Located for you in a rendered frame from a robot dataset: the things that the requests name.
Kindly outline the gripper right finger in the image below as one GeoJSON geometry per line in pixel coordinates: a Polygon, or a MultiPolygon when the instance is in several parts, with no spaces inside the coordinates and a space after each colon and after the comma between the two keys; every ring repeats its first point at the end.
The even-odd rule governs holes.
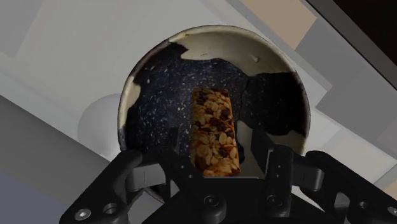
{"type": "Polygon", "coordinates": [[[304,156],[254,130],[251,151],[265,175],[260,211],[291,221],[292,187],[297,186],[337,224],[397,224],[397,200],[322,151],[304,156]]]}

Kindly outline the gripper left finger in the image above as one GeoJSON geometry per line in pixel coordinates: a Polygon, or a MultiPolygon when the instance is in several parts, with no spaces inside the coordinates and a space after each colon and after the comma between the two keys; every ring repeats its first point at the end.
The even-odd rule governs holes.
{"type": "MultiPolygon", "coordinates": [[[[165,146],[153,150],[153,156],[178,186],[181,198],[165,203],[142,224],[221,224],[226,218],[226,202],[188,159],[178,156],[180,135],[178,127],[171,128],[165,146]]],[[[69,206],[59,224],[129,224],[128,211],[135,194],[127,192],[126,178],[142,161],[138,150],[119,153],[69,206]]]]}

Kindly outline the oat granola bar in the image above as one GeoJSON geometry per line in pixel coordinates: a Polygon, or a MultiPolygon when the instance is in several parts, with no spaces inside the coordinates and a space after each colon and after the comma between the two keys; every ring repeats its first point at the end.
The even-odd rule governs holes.
{"type": "Polygon", "coordinates": [[[192,100],[191,163],[207,177],[239,174],[239,152],[228,90],[194,88],[192,100]]]}

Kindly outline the dark speckled cream bowl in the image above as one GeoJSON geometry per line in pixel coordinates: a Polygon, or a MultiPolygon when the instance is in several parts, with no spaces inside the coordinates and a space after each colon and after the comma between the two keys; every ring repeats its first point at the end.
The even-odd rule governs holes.
{"type": "Polygon", "coordinates": [[[195,87],[228,91],[243,175],[261,176],[248,157],[254,129],[303,153],[310,107],[296,69],[275,45],[231,25],[181,31],[152,48],[134,66],[118,107],[120,148],[158,149],[166,142],[166,131],[179,127],[179,154],[187,156],[195,87]]]}

